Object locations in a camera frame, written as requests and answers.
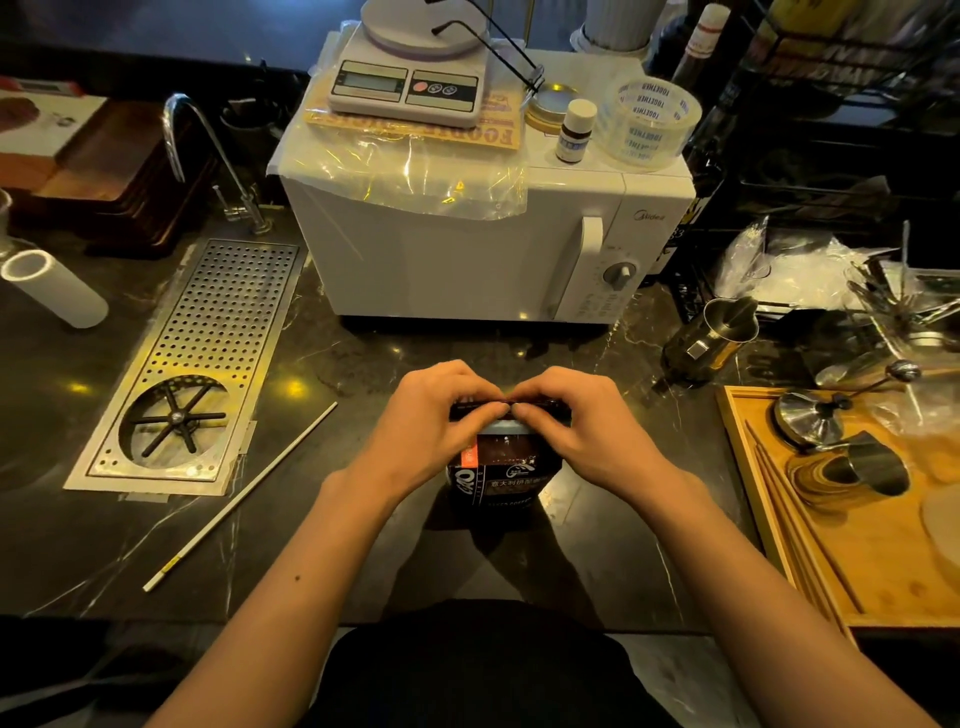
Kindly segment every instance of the metal faucet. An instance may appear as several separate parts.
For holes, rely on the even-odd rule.
[[[240,200],[243,202],[243,205],[232,206],[227,203],[223,192],[220,191],[220,185],[213,185],[213,191],[217,193],[217,197],[220,198],[220,202],[224,206],[224,215],[226,215],[230,222],[235,220],[250,220],[251,230],[256,235],[262,235],[268,232],[274,226],[274,222],[269,217],[263,216],[263,213],[256,204],[256,196],[252,190],[240,182],[240,178],[237,177],[236,170],[233,168],[233,165],[230,164],[230,160],[227,159],[227,154],[224,152],[224,148],[221,146],[217,134],[213,131],[213,127],[210,126],[210,122],[206,120],[206,116],[200,111],[200,108],[194,103],[193,99],[185,93],[173,94],[167,99],[166,104],[163,105],[163,144],[166,147],[167,158],[170,160],[170,166],[173,168],[174,177],[177,178],[178,182],[186,182],[186,177],[183,175],[183,167],[180,164],[180,155],[177,152],[177,138],[174,134],[174,117],[177,115],[177,109],[181,105],[192,109],[200,118],[200,123],[204,125],[206,133],[209,134],[210,141],[213,142],[217,154],[220,155],[220,159],[223,160],[227,171],[230,172],[230,176],[233,177],[233,183],[236,184],[237,189],[240,190]]]

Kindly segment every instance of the perforated metal tray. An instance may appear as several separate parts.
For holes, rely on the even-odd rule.
[[[208,240],[167,293],[64,488],[221,495],[305,257],[295,245]],[[162,414],[164,381],[183,406],[211,379],[216,384],[197,409],[227,416],[200,423],[199,451],[191,455],[170,435],[143,457],[144,436],[163,425],[131,425],[129,413]]]

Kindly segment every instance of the midea logo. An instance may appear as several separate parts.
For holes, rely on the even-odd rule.
[[[639,209],[634,213],[635,220],[662,220],[664,217],[665,215],[657,215],[656,212],[645,209]]]

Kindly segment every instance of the microwave oven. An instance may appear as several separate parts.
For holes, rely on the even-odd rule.
[[[417,214],[282,178],[335,313],[611,324],[695,197],[681,158],[629,168],[525,130],[526,211],[500,220]]]

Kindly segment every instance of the metal milk pitcher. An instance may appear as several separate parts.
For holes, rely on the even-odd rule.
[[[710,381],[759,331],[756,301],[750,296],[713,299],[663,347],[664,373],[667,378]]]

